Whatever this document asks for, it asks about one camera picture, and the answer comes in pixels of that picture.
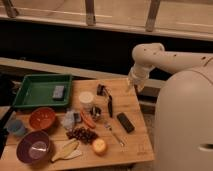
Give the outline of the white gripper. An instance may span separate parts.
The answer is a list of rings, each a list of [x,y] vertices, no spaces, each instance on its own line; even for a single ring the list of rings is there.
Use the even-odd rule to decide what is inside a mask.
[[[146,68],[133,66],[128,74],[127,90],[135,89],[137,92],[141,92],[148,78],[149,71]]]

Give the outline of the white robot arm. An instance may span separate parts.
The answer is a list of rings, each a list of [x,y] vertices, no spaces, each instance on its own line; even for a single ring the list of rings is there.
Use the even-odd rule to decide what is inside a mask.
[[[132,50],[130,87],[150,72],[171,74],[155,107],[154,171],[213,171],[213,53],[172,52],[160,43]]]

